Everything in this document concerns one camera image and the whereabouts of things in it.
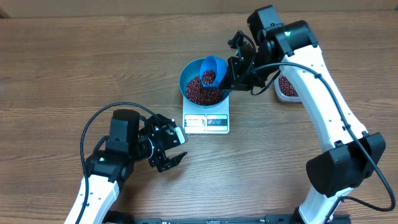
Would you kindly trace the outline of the blue measuring scoop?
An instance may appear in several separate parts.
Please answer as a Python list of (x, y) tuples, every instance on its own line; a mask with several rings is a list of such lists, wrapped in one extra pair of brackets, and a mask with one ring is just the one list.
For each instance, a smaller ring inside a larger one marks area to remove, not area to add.
[[(218, 88), (224, 76), (226, 75), (227, 68), (228, 64), (222, 58), (215, 57), (214, 55), (207, 56), (200, 67), (200, 78), (202, 80), (203, 86), (206, 88)], [(215, 73), (215, 79), (211, 84), (206, 84), (203, 81), (203, 74), (207, 70), (213, 70)]]

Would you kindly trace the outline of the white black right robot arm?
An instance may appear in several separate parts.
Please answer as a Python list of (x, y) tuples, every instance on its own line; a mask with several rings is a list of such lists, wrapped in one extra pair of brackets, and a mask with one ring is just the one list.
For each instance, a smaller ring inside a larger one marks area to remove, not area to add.
[(322, 153), (306, 164), (311, 188), (291, 215), (266, 215), (267, 223), (349, 223), (335, 215), (341, 202), (377, 167), (386, 143), (369, 134), (335, 85), (315, 34), (305, 21), (284, 24), (273, 6), (255, 10), (247, 20), (251, 35), (238, 31), (228, 41), (237, 54), (219, 87), (266, 90), (281, 74), (288, 79), (317, 131)]

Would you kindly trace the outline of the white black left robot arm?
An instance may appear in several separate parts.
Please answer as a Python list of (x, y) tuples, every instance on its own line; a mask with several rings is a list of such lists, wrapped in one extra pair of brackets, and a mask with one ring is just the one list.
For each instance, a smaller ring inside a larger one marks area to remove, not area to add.
[(186, 141), (183, 128), (160, 114), (145, 118), (134, 110), (114, 111), (109, 134), (83, 164), (84, 176), (66, 223), (134, 223), (132, 215), (111, 210), (134, 164), (147, 160), (158, 172), (169, 170), (185, 154), (168, 158), (165, 152)]

